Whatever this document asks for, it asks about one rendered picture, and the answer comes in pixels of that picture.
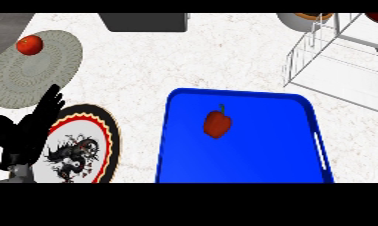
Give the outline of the dark grey box appliance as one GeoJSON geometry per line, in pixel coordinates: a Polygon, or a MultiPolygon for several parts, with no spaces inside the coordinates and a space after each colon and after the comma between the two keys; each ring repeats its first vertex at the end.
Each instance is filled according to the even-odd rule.
{"type": "Polygon", "coordinates": [[[100,13],[99,17],[112,32],[184,32],[186,13],[100,13]]]}

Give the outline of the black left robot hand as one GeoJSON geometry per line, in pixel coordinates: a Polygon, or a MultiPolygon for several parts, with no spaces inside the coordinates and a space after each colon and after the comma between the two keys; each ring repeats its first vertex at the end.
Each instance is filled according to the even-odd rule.
{"type": "Polygon", "coordinates": [[[31,166],[40,158],[50,127],[65,105],[59,90],[59,86],[53,84],[32,113],[23,116],[17,124],[0,115],[0,169],[4,171],[14,165],[31,166]]]}

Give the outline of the dragon print plate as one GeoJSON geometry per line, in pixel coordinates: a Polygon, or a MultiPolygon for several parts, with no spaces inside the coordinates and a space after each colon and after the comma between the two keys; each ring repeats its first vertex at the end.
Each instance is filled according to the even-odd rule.
{"type": "Polygon", "coordinates": [[[66,107],[50,128],[32,165],[38,183],[109,183],[119,160],[121,133],[110,113],[97,105],[66,107]]]}

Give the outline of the blue plastic tray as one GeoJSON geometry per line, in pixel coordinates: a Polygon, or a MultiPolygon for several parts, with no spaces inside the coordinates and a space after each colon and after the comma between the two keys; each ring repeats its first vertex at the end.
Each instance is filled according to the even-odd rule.
{"type": "Polygon", "coordinates": [[[158,183],[330,183],[313,106],[298,94],[178,88],[162,124],[158,183]],[[206,114],[224,105],[231,127],[203,133],[206,114]]]}

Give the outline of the grey slanted panel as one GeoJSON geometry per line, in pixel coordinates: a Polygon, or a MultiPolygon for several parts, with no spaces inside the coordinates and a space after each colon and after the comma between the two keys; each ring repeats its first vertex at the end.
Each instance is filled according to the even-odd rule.
{"type": "Polygon", "coordinates": [[[32,13],[0,13],[0,53],[17,41],[32,17],[32,13]]]}

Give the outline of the grey round placemat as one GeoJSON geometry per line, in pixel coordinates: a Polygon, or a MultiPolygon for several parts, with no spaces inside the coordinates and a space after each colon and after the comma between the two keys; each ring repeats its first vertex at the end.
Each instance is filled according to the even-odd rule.
{"type": "Polygon", "coordinates": [[[0,107],[19,109],[35,105],[53,84],[69,83],[82,60],[78,38],[66,31],[35,33],[42,40],[37,55],[22,55],[14,47],[0,54],[0,107]]]}

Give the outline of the red tomato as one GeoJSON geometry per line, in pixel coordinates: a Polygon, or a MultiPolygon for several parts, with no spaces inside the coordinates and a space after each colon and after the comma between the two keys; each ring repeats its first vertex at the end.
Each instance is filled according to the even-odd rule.
{"type": "Polygon", "coordinates": [[[26,56],[38,54],[42,50],[41,38],[35,35],[23,37],[16,43],[16,49],[26,56]]]}

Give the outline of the red bell pepper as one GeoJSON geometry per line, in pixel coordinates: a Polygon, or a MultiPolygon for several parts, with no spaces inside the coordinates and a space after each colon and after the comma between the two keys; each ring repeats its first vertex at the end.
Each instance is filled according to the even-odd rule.
{"type": "Polygon", "coordinates": [[[203,133],[212,138],[223,137],[231,127],[231,118],[224,114],[224,105],[218,105],[220,109],[206,114],[203,121],[203,133]]]}

